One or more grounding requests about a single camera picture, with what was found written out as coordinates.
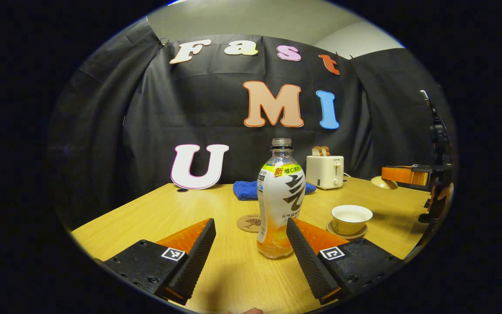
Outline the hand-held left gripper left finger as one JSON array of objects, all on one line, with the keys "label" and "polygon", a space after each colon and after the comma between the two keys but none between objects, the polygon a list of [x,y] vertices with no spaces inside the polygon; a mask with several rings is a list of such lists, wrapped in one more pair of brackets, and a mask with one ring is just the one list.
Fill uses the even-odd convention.
[{"label": "hand-held left gripper left finger", "polygon": [[164,300],[185,305],[193,295],[216,229],[208,218],[160,241],[139,240],[103,262],[103,267]]}]

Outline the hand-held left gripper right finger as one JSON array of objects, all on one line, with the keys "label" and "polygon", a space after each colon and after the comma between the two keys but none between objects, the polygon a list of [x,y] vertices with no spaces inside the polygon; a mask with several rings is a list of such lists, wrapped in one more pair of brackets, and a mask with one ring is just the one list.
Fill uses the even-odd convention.
[{"label": "hand-held left gripper right finger", "polygon": [[286,234],[320,304],[362,294],[404,264],[367,239],[348,241],[300,219],[288,219]]}]

